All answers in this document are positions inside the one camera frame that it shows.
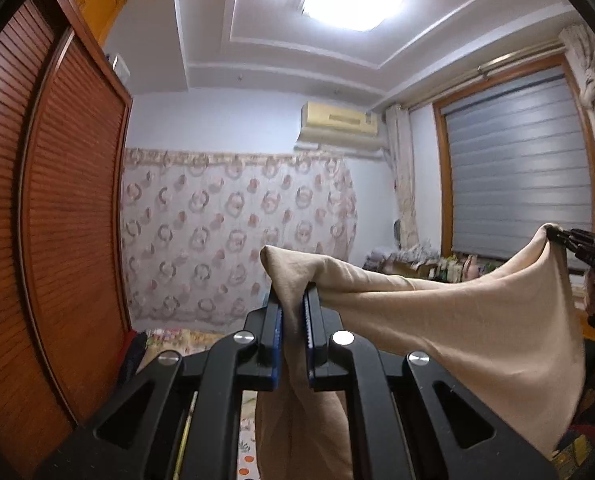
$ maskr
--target window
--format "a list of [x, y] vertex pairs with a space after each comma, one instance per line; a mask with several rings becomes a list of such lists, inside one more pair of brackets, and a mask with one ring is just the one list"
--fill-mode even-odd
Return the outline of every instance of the window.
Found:
[[494, 76], [434, 107], [443, 254], [506, 259], [547, 222], [595, 230], [595, 147], [563, 56]]

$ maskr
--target triangular cutout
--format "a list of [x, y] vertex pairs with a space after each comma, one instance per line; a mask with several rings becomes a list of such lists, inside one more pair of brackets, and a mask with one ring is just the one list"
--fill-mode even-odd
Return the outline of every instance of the triangular cutout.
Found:
[[462, 397], [457, 395], [448, 384], [442, 381], [433, 383], [433, 389], [449, 420], [451, 430], [462, 449], [488, 440], [495, 434], [493, 427], [484, 420]]
[[95, 432], [96, 436], [122, 449], [130, 449], [154, 388], [153, 381], [142, 384], [101, 424]]

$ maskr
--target zebra blind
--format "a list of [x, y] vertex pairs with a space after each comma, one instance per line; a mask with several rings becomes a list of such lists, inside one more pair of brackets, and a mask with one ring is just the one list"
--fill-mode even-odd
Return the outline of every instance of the zebra blind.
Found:
[[593, 230], [586, 146], [561, 67], [441, 112], [452, 165], [453, 251], [508, 258], [546, 222]]

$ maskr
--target beige curtain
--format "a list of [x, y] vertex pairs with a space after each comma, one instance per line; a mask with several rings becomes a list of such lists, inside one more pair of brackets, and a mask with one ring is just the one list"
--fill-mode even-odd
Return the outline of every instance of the beige curtain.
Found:
[[570, 25], [560, 32], [560, 40], [584, 72], [580, 101], [595, 122], [595, 34], [588, 25]]
[[230, 333], [261, 306], [273, 245], [349, 257], [356, 195], [343, 160], [127, 150], [124, 283], [139, 328]]
[[386, 109], [387, 161], [395, 178], [395, 196], [400, 211], [400, 244], [410, 248], [419, 242], [415, 220], [415, 172], [413, 132], [409, 111], [400, 105]]

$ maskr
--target patterned fabric wall covering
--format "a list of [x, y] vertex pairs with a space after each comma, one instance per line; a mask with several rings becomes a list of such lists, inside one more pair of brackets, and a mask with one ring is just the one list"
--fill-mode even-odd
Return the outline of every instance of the patterned fabric wall covering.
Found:
[[229, 333], [270, 287], [264, 245], [348, 259], [356, 195], [344, 161], [325, 153], [133, 148], [121, 222], [133, 322]]

